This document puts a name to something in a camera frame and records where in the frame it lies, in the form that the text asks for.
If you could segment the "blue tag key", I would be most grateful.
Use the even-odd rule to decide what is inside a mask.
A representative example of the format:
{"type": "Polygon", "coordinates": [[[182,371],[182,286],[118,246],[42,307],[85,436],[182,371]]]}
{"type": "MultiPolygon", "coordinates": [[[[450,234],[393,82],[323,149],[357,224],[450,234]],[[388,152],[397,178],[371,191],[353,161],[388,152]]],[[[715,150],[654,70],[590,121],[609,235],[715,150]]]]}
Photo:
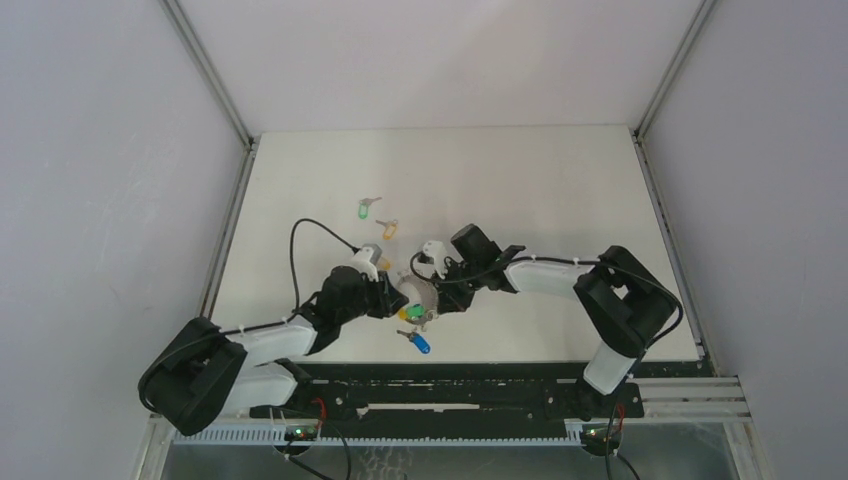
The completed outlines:
{"type": "Polygon", "coordinates": [[[421,354],[427,355],[431,352],[430,344],[418,332],[397,330],[396,333],[408,340],[421,354]]]}

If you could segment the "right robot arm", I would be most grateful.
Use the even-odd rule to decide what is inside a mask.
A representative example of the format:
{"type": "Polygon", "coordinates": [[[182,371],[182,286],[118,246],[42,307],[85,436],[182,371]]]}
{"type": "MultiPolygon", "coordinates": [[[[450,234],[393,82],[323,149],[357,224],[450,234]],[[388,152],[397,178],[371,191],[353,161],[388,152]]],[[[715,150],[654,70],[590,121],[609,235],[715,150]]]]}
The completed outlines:
{"type": "Polygon", "coordinates": [[[605,415],[618,387],[647,351],[683,320],[684,308],[628,249],[612,245],[595,258],[558,258],[500,248],[477,225],[455,233],[448,245],[424,243],[410,265],[429,265],[425,276],[438,295],[440,312],[463,312],[482,290],[533,293],[577,301],[600,337],[579,379],[579,406],[605,415]]]}

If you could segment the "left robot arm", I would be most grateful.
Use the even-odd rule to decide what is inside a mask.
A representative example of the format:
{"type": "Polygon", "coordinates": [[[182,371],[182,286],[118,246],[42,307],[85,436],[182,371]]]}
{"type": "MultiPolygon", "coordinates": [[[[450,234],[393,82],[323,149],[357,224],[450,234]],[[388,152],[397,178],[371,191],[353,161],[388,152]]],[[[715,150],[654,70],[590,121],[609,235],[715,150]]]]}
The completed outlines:
{"type": "Polygon", "coordinates": [[[339,266],[286,320],[224,331],[206,317],[194,318],[142,374],[139,400],[183,435],[258,406],[301,416],[313,392],[285,361],[324,350],[355,319],[388,318],[409,301],[387,272],[370,278],[339,266]]]}

